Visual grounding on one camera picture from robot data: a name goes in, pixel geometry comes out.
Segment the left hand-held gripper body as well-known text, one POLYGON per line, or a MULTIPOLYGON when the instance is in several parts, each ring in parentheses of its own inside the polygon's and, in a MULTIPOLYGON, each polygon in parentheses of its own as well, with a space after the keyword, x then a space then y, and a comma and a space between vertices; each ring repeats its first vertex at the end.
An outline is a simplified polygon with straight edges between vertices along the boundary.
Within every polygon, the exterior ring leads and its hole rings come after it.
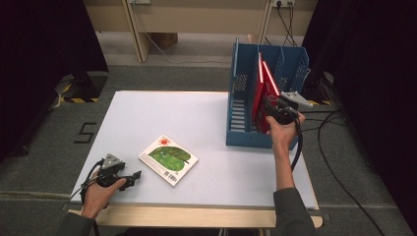
POLYGON ((126 163, 115 155, 109 153, 104 159, 97 173, 96 183, 100 187, 110 187, 120 177, 118 173, 125 169, 126 163))

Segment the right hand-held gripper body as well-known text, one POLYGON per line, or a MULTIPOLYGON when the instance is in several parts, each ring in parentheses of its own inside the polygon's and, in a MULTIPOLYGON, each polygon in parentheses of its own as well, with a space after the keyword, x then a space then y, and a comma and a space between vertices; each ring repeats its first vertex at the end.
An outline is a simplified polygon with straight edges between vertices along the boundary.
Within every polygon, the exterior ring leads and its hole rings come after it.
POLYGON ((297 119, 299 106, 311 108, 313 103, 297 91, 282 92, 272 117, 281 125, 290 124, 297 119))

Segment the red sticker-print book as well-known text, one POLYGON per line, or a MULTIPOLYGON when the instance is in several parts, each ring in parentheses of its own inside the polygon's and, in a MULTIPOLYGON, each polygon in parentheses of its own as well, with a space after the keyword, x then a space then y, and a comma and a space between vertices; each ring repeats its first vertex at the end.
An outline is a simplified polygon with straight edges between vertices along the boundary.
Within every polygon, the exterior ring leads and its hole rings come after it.
POLYGON ((252 120, 256 119, 256 114, 258 111, 258 106, 260 103, 262 91, 264 87, 264 74, 263 74, 263 58, 262 53, 258 53, 258 63, 257 63, 257 77, 254 86, 254 99, 252 105, 252 120))
POLYGON ((256 119, 255 119, 255 125, 259 133, 266 133, 269 130, 269 124, 266 121, 267 116, 265 115, 262 109, 262 105, 261 105, 262 99, 266 98, 267 100, 270 101, 270 103, 274 107, 276 107, 277 100, 279 99, 279 96, 280 96, 279 87, 276 84, 275 79, 268 66, 268 63, 265 60, 263 60, 263 74, 264 74, 264 87, 263 87, 263 91, 262 91, 260 103, 258 106, 256 119))

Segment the blue plastic file rack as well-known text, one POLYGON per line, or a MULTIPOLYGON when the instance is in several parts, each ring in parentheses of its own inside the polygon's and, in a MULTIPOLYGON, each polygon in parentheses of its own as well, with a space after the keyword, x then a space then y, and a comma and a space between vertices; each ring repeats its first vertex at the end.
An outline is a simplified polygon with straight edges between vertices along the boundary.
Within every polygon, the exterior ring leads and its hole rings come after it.
POLYGON ((238 46, 236 76, 229 83, 226 144, 246 148, 269 148, 271 139, 259 133, 252 121, 254 86, 258 53, 275 78, 281 91, 302 91, 309 69, 309 56, 304 47, 256 45, 238 46))

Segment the person's right hand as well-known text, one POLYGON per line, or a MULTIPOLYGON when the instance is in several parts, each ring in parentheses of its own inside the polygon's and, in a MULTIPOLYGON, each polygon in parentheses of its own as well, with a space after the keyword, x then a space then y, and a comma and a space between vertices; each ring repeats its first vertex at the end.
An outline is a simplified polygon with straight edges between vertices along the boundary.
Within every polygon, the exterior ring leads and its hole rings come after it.
POLYGON ((268 135, 272 140, 273 151, 289 151, 289 147, 297 135, 296 123, 281 125, 272 116, 268 116, 266 121, 269 124, 268 135))

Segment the person's left hand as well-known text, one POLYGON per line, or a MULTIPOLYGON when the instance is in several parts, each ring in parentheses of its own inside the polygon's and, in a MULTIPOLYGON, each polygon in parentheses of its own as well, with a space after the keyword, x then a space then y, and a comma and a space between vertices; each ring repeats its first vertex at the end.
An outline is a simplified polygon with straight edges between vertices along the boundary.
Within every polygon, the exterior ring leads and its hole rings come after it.
POLYGON ((97 183, 90 183, 86 195, 81 216, 95 219, 107 206, 113 194, 126 183, 125 178, 117 180, 110 187, 101 187, 97 183))

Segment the white book with green leaf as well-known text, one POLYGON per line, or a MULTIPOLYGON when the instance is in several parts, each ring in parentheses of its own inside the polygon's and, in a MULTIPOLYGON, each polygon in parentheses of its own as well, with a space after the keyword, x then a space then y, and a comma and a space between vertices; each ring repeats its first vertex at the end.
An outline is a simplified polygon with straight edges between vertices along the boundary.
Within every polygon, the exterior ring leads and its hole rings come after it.
POLYGON ((165 135, 158 137, 140 155, 146 166, 175 187, 199 159, 165 135))

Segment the black stand base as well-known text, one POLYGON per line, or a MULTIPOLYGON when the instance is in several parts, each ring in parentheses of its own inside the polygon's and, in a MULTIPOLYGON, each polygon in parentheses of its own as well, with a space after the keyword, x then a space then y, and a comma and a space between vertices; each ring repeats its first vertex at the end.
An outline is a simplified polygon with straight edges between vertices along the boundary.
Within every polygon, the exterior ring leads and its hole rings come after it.
POLYGON ((105 72, 86 72, 74 77, 68 94, 72 98, 99 98, 107 79, 108 74, 105 72))

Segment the black curtain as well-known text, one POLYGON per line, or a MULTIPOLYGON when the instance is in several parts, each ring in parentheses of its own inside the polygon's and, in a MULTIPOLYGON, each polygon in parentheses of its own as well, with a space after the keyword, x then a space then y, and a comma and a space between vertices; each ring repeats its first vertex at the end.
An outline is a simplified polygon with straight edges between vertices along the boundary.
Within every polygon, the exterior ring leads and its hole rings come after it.
POLYGON ((83 0, 0 0, 0 161, 61 79, 107 70, 83 0))
POLYGON ((318 0, 303 45, 417 236, 417 0, 318 0))

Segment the cardboard box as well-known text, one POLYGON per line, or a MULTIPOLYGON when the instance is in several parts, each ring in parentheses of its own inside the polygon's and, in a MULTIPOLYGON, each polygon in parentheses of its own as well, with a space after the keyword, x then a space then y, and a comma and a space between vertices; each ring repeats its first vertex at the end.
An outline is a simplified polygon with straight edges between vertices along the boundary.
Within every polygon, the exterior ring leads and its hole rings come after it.
POLYGON ((178 42, 178 34, 175 32, 153 32, 150 36, 161 49, 167 49, 178 42))

